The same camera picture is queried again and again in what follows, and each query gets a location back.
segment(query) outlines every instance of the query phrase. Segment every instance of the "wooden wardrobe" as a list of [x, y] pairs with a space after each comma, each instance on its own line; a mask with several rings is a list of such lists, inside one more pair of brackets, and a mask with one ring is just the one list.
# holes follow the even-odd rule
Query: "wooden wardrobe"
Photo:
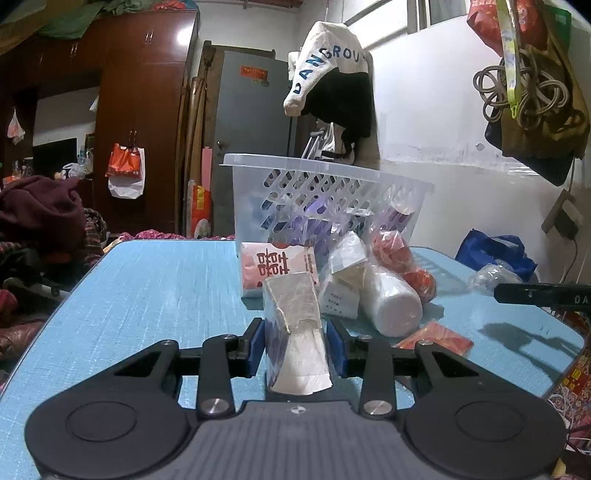
[[[198, 12], [153, 11], [94, 21], [79, 40], [33, 36], [0, 57], [4, 132], [16, 108], [26, 131], [18, 145], [2, 136], [4, 176], [12, 160], [32, 155], [37, 101], [100, 85], [95, 126], [92, 207], [111, 232], [179, 232], [184, 94], [197, 39]], [[115, 143], [145, 150], [144, 194], [111, 196], [105, 178]]]

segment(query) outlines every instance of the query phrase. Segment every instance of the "gray metal door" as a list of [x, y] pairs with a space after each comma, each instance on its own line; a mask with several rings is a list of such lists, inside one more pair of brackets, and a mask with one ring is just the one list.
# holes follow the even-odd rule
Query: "gray metal door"
[[214, 235], [234, 233], [232, 169], [221, 166], [223, 156], [288, 156], [290, 117], [283, 111], [283, 100], [289, 90], [286, 62], [225, 52], [212, 161]]

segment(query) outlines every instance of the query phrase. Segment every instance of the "blue tote bag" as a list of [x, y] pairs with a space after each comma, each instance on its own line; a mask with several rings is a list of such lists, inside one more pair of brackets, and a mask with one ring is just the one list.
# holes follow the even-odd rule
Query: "blue tote bag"
[[523, 281], [529, 281], [538, 266], [525, 254], [525, 246], [518, 236], [501, 235], [491, 238], [474, 229], [470, 230], [460, 245], [456, 260], [473, 270], [480, 270], [489, 263], [496, 265], [497, 260], [502, 260]]

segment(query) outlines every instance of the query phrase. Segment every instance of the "blue gripper pad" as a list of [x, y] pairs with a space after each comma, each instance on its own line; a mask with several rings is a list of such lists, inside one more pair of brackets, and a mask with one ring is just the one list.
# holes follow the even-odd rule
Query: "blue gripper pad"
[[345, 342], [336, 331], [332, 322], [326, 323], [326, 339], [329, 344], [330, 358], [337, 375], [341, 378], [346, 378], [347, 372], [347, 355], [345, 353]]
[[248, 371], [252, 377], [256, 375], [261, 363], [262, 354], [265, 352], [265, 321], [257, 327], [251, 340], [251, 350], [248, 355]]

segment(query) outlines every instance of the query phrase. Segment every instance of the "green lanyard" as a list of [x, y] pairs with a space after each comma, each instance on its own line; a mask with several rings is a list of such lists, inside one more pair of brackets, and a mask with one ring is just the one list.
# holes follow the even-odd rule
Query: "green lanyard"
[[501, 28], [505, 73], [507, 77], [507, 99], [511, 116], [517, 118], [521, 101], [521, 62], [519, 59], [519, 20], [515, 0], [496, 0], [496, 11]]

